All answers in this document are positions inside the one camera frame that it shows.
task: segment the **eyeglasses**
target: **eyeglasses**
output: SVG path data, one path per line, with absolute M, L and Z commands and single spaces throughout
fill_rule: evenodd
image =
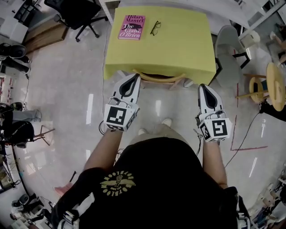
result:
M 156 21 L 156 23 L 155 23 L 155 25 L 154 25 L 154 27 L 153 27 L 153 29 L 152 29 L 150 34 L 153 34 L 153 36 L 155 36 L 158 33 L 157 29 L 160 28 L 160 27 L 161 27 L 161 22 Z

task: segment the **black t-shirt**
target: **black t-shirt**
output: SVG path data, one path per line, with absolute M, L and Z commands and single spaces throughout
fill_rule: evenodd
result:
M 80 217 L 80 228 L 237 228 L 235 197 L 207 175 L 190 146 L 177 139 L 129 145 L 110 172 L 84 171 L 53 208 L 53 224 L 91 192 L 95 201 Z

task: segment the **beige pants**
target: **beige pants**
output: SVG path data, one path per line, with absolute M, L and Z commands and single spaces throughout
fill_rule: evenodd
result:
M 136 136 L 130 142 L 130 145 L 135 144 L 140 141 L 147 140 L 147 139 L 161 138 L 161 137 L 175 138 L 175 139 L 181 140 L 185 142 L 186 144 L 188 144 L 187 141 L 180 134 L 178 134 L 176 131 L 174 131 L 172 128 L 168 127 L 165 124 L 160 124 L 157 127 L 157 130 L 155 132 L 156 134 L 141 134 L 141 135 Z

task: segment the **stool leg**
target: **stool leg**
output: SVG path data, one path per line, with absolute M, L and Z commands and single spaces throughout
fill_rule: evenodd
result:
M 264 93 L 267 93 L 267 92 L 268 92 L 268 90 L 258 91 L 258 92 L 253 92 L 253 93 L 246 94 L 246 95 L 236 96 L 236 98 L 245 98 L 245 97 L 250 97 L 250 96 L 252 96 L 252 95 L 264 94 Z
M 266 79 L 266 76 L 262 76 L 262 75 L 255 75 L 255 74 L 244 74 L 244 75 L 247 77 L 257 77 L 257 78 L 265 78 Z

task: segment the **yellow tablecloth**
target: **yellow tablecloth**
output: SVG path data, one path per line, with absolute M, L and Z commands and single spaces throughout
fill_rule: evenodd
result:
M 118 39 L 126 15 L 146 17 L 141 39 Z M 158 33 L 150 34 L 156 21 Z M 203 13 L 160 6 L 117 8 L 105 60 L 104 79 L 117 70 L 178 76 L 196 84 L 209 84 L 216 72 L 215 55 L 207 17 Z

